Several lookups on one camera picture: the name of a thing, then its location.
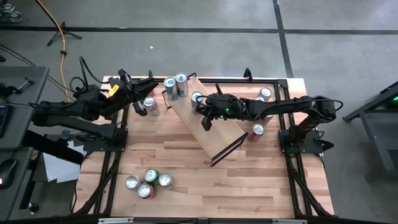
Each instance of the gray desk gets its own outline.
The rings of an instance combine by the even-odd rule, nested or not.
[[[49,70],[45,67],[0,67],[0,82],[6,86],[19,87],[25,82],[25,77],[30,78],[35,84],[27,87],[21,95],[11,95],[8,100],[12,103],[37,103],[48,74]],[[11,215],[33,153],[31,147],[21,148],[33,108],[22,105],[13,107],[11,120],[3,138],[0,139],[0,162],[10,159],[17,150],[13,159],[18,161],[18,165],[12,185],[8,189],[0,190],[0,220],[7,220]]]
[[[8,100],[11,103],[37,103],[48,74],[49,70],[46,67],[0,67],[0,82],[5,86],[19,87],[25,82],[25,77],[30,78],[35,84],[25,88],[20,95],[12,94]],[[33,108],[29,106],[13,105],[13,107],[6,132],[0,139],[0,151],[13,150],[21,146],[33,115]]]

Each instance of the butcher block tabletop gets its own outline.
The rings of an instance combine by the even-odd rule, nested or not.
[[[301,78],[287,79],[290,97],[306,95]],[[204,83],[208,93],[215,93],[214,84]],[[223,93],[237,97],[255,98],[268,84],[222,83]],[[209,156],[193,137],[173,109],[166,109],[163,84],[155,89],[155,100],[160,109],[157,117],[139,116],[129,110],[129,136],[122,153],[113,198],[112,216],[129,217],[211,217],[211,218],[293,218],[286,161],[280,152],[277,132],[280,129],[275,115],[266,125],[265,134],[258,142],[244,141],[243,145],[214,167],[209,167]],[[272,93],[270,101],[275,100]],[[298,124],[307,115],[295,113]],[[103,119],[98,124],[106,123]],[[248,132],[253,123],[236,121]],[[100,179],[103,152],[92,153],[83,163],[77,183],[75,210],[89,199]],[[333,213],[325,170],[319,157],[302,155],[308,188],[326,211]],[[137,192],[127,190],[126,178],[142,177],[148,168],[160,173],[169,172],[175,183],[172,189],[157,188],[153,199],[141,199]],[[304,212],[302,192],[297,186],[300,208]],[[108,188],[104,190],[101,211],[104,209]]]

